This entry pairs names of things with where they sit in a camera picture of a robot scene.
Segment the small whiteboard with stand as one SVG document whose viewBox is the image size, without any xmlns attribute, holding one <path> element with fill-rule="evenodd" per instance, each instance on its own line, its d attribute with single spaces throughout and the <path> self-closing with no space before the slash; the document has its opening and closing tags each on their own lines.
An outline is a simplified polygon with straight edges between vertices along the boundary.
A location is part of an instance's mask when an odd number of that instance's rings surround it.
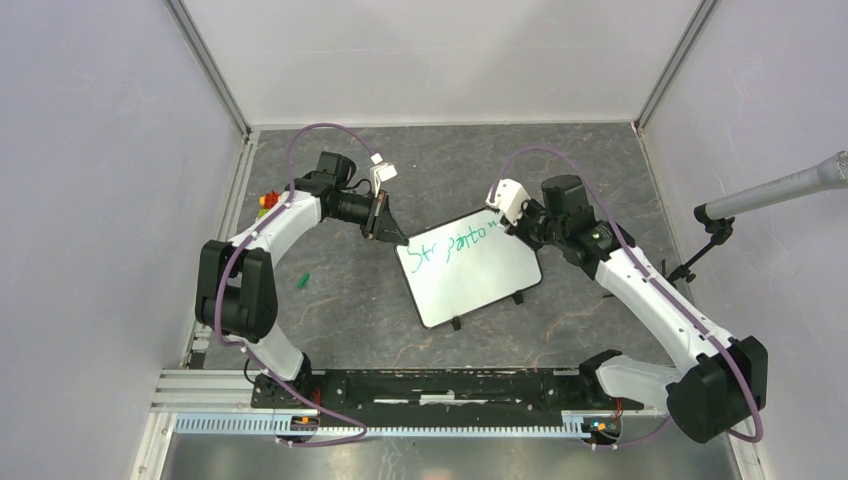
<svg viewBox="0 0 848 480">
<path fill-rule="evenodd" d="M 479 209 L 395 247 L 420 323 L 432 329 L 541 283 L 536 252 Z"/>
</svg>

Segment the green marker cap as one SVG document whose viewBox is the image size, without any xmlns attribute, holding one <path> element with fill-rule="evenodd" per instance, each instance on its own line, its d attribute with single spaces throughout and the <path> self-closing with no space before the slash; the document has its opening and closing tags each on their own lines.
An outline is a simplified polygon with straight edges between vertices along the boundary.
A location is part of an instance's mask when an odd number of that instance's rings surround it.
<svg viewBox="0 0 848 480">
<path fill-rule="evenodd" d="M 310 280 L 310 273 L 309 272 L 304 273 L 297 282 L 297 288 L 298 289 L 305 288 L 307 283 L 309 282 L 309 280 Z"/>
</svg>

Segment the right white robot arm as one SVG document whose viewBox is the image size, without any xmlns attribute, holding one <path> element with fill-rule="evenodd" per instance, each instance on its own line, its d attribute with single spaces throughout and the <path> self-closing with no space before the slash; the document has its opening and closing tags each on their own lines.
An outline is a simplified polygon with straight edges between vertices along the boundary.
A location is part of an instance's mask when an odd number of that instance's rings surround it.
<svg viewBox="0 0 848 480">
<path fill-rule="evenodd" d="M 764 436 L 768 352 L 753 336 L 739 339 L 679 293 L 611 218 L 596 217 L 597 193 L 576 175 L 542 184 L 533 199 L 510 179 L 494 182 L 487 205 L 501 215 L 507 234 L 531 250 L 550 246 L 620 300 L 649 330 L 670 366 L 634 360 L 609 350 L 582 364 L 580 400 L 602 408 L 614 398 L 663 409 L 691 440 L 722 433 L 757 443 Z"/>
</svg>

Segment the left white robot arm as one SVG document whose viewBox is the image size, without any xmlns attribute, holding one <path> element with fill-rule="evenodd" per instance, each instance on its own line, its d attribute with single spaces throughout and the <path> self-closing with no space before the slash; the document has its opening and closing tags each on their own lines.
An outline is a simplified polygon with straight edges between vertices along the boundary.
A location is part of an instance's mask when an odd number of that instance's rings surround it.
<svg viewBox="0 0 848 480">
<path fill-rule="evenodd" d="M 382 185 L 396 167 L 375 153 L 368 171 L 370 188 L 356 192 L 355 163 L 323 152 L 315 170 L 272 194 L 266 212 L 228 241 L 210 240 L 200 252 L 195 316 L 223 346 L 237 347 L 277 381 L 275 392 L 290 407 L 306 405 L 314 394 L 311 366 L 277 323 L 275 268 L 308 230 L 325 219 L 357 226 L 367 240 L 406 245 Z"/>
</svg>

